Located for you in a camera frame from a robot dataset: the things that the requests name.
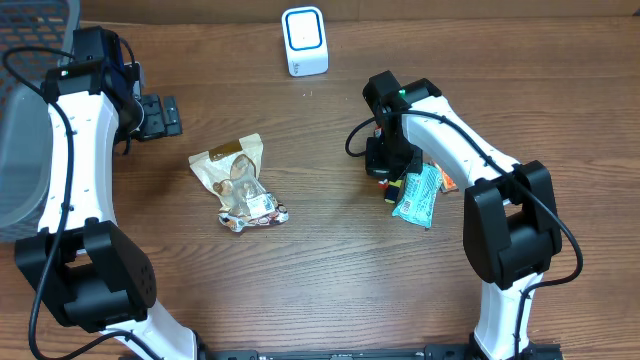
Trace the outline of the yellow black battery tube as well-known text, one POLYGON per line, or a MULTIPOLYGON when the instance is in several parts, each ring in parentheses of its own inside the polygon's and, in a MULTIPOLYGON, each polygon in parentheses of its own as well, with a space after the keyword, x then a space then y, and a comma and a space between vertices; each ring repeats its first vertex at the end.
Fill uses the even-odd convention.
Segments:
POLYGON ((400 197, 400 192, 402 190, 403 180, 399 179, 396 181, 388 181, 386 183, 384 200, 387 203, 395 204, 400 197))

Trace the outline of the teal tissue packet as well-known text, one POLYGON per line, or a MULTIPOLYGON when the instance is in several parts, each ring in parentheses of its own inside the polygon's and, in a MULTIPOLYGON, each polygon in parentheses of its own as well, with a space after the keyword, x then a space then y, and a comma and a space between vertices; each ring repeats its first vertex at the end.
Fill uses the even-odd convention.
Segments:
POLYGON ((409 173, 404 181, 402 198, 392 211, 392 216, 430 228, 436 195, 441 185, 442 175, 433 165, 424 164, 420 174, 409 173))

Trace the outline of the orange Kleenex tissue pack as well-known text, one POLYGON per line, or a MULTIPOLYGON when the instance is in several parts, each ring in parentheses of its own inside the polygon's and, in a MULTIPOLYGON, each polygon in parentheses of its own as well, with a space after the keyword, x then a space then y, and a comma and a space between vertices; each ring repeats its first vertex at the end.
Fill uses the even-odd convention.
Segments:
POLYGON ((458 191, 458 187, 452 178, 436 162, 433 162, 432 165, 440 172, 442 178, 440 191, 442 193, 458 191))

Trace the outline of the beige brown snack bag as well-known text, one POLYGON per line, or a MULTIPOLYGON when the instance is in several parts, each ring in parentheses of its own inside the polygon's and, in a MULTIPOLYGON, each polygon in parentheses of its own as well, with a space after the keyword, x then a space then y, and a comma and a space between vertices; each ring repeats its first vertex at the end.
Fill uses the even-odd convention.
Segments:
POLYGON ((189 157, 201 184, 221 203, 218 218, 232 232, 280 225, 287 208, 259 181, 264 144, 258 133, 189 157))

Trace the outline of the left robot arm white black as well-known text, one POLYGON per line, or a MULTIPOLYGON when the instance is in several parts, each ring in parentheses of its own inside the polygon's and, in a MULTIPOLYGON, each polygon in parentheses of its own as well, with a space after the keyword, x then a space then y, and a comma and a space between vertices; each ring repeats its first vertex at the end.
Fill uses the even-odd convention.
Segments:
POLYGON ((142 76, 116 33, 74 32, 67 63, 36 88, 52 127, 49 191, 38 231, 16 242, 15 261, 34 307, 60 325, 97 342, 115 338, 141 359, 203 359, 206 346, 161 305, 149 258, 115 217, 115 145, 182 131, 175 100, 143 94, 142 76))

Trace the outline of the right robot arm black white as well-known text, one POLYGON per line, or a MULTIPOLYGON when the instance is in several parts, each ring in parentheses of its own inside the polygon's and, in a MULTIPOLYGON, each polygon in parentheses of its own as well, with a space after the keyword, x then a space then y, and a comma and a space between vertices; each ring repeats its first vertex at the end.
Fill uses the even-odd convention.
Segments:
POLYGON ((535 291, 562 248, 549 171, 483 140, 427 79, 401 85, 385 71, 362 95, 378 127, 361 154, 368 175, 408 180, 430 159, 464 193, 463 248, 482 282, 479 320, 468 344, 429 345, 426 358, 561 358, 559 346, 527 333, 535 291))

